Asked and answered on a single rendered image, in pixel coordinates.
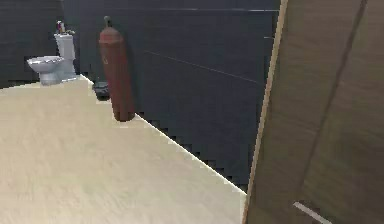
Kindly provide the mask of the red gas cylinder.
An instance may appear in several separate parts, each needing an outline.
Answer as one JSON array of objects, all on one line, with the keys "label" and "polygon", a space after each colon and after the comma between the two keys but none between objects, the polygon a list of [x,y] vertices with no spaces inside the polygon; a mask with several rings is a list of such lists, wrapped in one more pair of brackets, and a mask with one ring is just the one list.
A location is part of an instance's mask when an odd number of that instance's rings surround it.
[{"label": "red gas cylinder", "polygon": [[113,27],[110,16],[104,17],[105,27],[99,35],[99,48],[104,74],[112,103],[114,118],[130,121],[135,116],[131,75],[122,34]]}]

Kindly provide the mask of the small black bin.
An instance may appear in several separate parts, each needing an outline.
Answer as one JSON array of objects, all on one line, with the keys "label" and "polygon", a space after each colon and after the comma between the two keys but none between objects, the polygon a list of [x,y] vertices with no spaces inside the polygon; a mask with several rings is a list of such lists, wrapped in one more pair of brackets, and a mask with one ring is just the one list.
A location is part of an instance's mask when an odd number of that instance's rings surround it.
[{"label": "small black bin", "polygon": [[95,82],[92,85],[92,90],[94,91],[96,98],[99,101],[107,101],[110,99],[110,94],[109,94],[107,82]]}]

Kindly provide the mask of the brown wooden door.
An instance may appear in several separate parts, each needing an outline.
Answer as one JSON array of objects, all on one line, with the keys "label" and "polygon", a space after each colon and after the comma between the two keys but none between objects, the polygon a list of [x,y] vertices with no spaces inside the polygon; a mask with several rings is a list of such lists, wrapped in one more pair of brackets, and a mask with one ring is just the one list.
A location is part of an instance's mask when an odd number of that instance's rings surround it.
[{"label": "brown wooden door", "polygon": [[241,224],[384,224],[384,0],[281,0]]}]

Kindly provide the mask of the white toilet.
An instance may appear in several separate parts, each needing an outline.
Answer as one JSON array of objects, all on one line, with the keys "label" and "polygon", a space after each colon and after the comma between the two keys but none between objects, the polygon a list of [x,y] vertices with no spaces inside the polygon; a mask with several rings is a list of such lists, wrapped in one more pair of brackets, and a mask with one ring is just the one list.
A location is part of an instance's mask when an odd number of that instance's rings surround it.
[{"label": "white toilet", "polygon": [[29,67],[38,74],[43,86],[56,85],[77,78],[74,67],[75,46],[72,32],[54,35],[59,55],[27,59]]}]

